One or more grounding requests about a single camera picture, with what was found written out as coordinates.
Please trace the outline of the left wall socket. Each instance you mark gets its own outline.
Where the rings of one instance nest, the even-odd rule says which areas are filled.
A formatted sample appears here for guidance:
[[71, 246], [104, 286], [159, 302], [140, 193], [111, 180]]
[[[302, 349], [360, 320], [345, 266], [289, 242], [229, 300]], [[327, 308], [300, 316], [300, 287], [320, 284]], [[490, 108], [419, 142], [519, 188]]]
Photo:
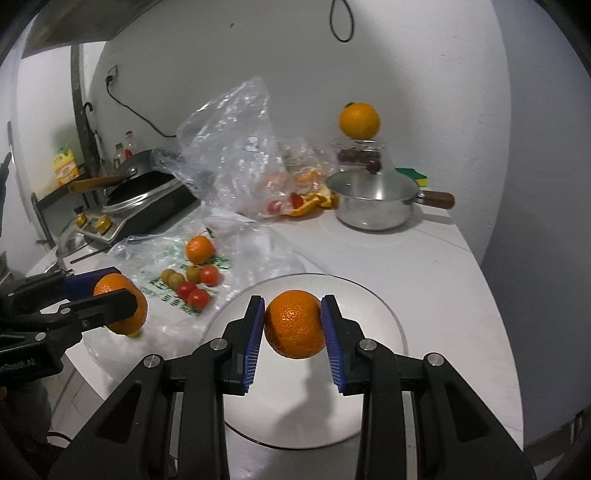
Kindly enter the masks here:
[[113, 84], [118, 78], [118, 67], [116, 65], [114, 65], [113, 67], [111, 67], [108, 72], [107, 75], [105, 77], [105, 83], [107, 85], [111, 85]]

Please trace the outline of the mandarin top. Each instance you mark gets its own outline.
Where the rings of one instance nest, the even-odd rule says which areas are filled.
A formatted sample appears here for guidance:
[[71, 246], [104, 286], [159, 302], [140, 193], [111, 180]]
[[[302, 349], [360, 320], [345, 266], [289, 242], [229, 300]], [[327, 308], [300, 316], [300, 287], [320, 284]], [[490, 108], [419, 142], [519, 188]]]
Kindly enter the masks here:
[[205, 264], [215, 254], [215, 248], [211, 240], [204, 235], [191, 238], [185, 246], [187, 260], [194, 265]]

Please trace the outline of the mandarin front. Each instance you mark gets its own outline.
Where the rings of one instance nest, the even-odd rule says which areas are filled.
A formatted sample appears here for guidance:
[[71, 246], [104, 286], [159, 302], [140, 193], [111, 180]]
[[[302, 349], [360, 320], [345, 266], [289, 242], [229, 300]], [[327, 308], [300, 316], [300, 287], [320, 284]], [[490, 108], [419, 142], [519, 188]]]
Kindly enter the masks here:
[[119, 290], [133, 294], [136, 306], [134, 311], [131, 311], [129, 302], [125, 303], [123, 307], [117, 307], [115, 309], [117, 320], [108, 323], [106, 327], [114, 334], [126, 336], [128, 333], [142, 329], [147, 319], [147, 300], [139, 288], [121, 273], [109, 273], [96, 283], [93, 295], [99, 296]]

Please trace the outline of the oil bottle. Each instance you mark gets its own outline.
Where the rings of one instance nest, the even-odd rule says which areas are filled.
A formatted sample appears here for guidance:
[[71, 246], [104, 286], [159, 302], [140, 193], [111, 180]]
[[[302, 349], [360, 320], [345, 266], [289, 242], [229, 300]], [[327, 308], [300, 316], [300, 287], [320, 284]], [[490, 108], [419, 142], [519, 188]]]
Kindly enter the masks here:
[[121, 163], [125, 160], [124, 148], [121, 143], [115, 145], [115, 155], [113, 157], [113, 166], [115, 169], [119, 168]]

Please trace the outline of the range hood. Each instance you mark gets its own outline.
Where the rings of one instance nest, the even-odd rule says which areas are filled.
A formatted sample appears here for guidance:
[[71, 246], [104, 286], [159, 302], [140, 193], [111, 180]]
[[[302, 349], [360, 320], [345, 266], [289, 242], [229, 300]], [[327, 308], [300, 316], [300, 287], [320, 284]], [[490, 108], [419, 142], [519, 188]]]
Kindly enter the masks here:
[[158, 0], [50, 1], [35, 17], [23, 57], [75, 44], [109, 41]]

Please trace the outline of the yellow detergent bottle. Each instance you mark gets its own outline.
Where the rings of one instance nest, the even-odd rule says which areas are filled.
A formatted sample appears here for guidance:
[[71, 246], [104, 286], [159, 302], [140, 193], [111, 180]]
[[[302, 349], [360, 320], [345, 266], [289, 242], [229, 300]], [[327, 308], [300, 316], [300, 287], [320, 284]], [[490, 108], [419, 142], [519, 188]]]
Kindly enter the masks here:
[[80, 176], [74, 152], [68, 146], [58, 150], [52, 159], [52, 167], [59, 186], [66, 185]]

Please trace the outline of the black shelf rack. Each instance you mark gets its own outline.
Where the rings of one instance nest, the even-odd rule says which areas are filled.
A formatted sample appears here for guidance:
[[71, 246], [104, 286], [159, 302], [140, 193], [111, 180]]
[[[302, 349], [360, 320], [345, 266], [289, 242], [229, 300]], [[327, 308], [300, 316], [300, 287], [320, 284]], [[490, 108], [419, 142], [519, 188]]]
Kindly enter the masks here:
[[74, 209], [86, 209], [91, 205], [90, 194], [73, 194], [67, 185], [50, 183], [40, 193], [32, 192], [29, 206], [32, 209], [31, 222], [38, 235], [35, 243], [46, 250], [54, 248], [62, 230], [75, 219]]

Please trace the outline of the green yellow sponge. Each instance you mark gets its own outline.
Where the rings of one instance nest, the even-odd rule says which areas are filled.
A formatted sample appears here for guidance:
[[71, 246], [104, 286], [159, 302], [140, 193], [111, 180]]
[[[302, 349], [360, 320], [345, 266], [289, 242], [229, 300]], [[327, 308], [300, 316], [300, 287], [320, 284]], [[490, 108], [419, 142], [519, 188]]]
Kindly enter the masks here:
[[396, 171], [412, 180], [414, 180], [421, 188], [428, 187], [430, 185], [429, 178], [415, 170], [414, 168], [403, 168], [397, 167]]

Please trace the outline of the clear container of dark fruits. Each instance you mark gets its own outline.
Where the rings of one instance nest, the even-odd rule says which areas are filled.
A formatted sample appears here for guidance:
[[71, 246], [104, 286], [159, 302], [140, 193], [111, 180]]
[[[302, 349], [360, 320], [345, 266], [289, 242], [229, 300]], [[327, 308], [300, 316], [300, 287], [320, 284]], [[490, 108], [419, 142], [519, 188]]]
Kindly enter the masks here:
[[332, 144], [342, 169], [363, 169], [369, 173], [380, 172], [388, 160], [385, 147], [376, 140], [345, 138]]

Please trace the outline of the white round plate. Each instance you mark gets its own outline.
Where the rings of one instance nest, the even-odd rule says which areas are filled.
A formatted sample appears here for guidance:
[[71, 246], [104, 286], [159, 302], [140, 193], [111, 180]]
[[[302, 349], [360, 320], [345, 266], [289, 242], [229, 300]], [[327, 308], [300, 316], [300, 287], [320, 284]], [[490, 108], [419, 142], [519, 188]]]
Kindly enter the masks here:
[[[204, 339], [221, 336], [228, 322], [242, 318], [253, 295], [270, 302], [287, 290], [304, 290], [318, 299], [334, 295], [342, 316], [358, 322], [363, 334], [395, 353], [408, 352], [404, 329], [385, 301], [356, 282], [321, 273], [285, 275], [246, 288], [214, 315]], [[362, 405], [361, 396], [339, 394], [327, 352], [287, 359], [263, 340], [249, 392], [224, 397], [224, 419], [250, 441], [280, 449], [312, 449], [358, 434]]]

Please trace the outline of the mandarin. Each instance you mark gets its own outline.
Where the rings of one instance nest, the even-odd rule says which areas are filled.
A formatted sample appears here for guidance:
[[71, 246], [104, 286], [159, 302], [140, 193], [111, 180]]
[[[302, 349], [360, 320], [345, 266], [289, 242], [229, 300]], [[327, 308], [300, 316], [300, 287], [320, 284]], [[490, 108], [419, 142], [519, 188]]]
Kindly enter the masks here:
[[280, 356], [303, 360], [325, 348], [321, 302], [303, 290], [277, 295], [264, 312], [264, 334]]
[[136, 306], [134, 311], [131, 311], [129, 302], [125, 303], [123, 307], [117, 307], [115, 309], [117, 320], [108, 323], [106, 327], [114, 334], [126, 336], [128, 333], [142, 329], [147, 319], [147, 300], [139, 288], [121, 273], [109, 273], [96, 283], [93, 295], [99, 296], [119, 290], [133, 294]]
[[211, 240], [204, 235], [191, 238], [185, 246], [187, 260], [194, 265], [205, 264], [215, 254], [215, 248]]

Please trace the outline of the crumpled clear plastic bag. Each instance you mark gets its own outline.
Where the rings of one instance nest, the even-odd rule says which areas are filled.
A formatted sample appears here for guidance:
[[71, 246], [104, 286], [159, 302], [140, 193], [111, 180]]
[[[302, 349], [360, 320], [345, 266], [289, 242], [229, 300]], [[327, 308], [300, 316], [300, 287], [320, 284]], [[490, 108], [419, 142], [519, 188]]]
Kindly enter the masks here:
[[252, 219], [283, 216], [291, 193], [329, 196], [325, 180], [337, 166], [329, 147], [276, 135], [260, 77], [193, 112], [177, 128], [176, 146], [153, 150], [150, 163], [208, 206]]

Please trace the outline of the cherry tomato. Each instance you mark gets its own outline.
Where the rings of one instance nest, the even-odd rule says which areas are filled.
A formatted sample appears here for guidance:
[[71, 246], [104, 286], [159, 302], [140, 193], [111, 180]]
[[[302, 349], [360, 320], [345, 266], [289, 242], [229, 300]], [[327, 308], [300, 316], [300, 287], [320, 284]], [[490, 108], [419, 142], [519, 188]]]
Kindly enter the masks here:
[[208, 287], [214, 287], [221, 282], [221, 273], [214, 265], [205, 265], [199, 271], [199, 282]]
[[186, 303], [195, 311], [202, 311], [209, 303], [211, 297], [207, 290], [201, 288], [193, 289], [190, 294], [187, 295]]
[[195, 289], [197, 289], [197, 284], [185, 281], [178, 286], [176, 294], [183, 301], [186, 301], [190, 293]]

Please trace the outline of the large orange on container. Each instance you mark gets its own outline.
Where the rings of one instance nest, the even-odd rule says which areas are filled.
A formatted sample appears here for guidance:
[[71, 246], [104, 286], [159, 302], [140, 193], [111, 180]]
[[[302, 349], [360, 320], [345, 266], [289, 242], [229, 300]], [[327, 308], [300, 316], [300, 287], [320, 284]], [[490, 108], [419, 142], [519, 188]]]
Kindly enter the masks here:
[[381, 129], [381, 117], [367, 103], [349, 103], [339, 115], [339, 129], [353, 140], [370, 140]]

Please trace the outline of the orange peel pieces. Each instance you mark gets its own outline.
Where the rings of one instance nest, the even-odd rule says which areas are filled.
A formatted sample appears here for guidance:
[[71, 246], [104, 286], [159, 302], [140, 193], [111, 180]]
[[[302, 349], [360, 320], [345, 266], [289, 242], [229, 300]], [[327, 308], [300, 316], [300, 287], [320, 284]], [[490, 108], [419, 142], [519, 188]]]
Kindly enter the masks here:
[[320, 193], [311, 193], [308, 196], [301, 196], [297, 193], [291, 193], [288, 198], [287, 207], [281, 211], [283, 216], [301, 217], [308, 215], [317, 208], [332, 209], [337, 206], [339, 196], [331, 193], [329, 196]]

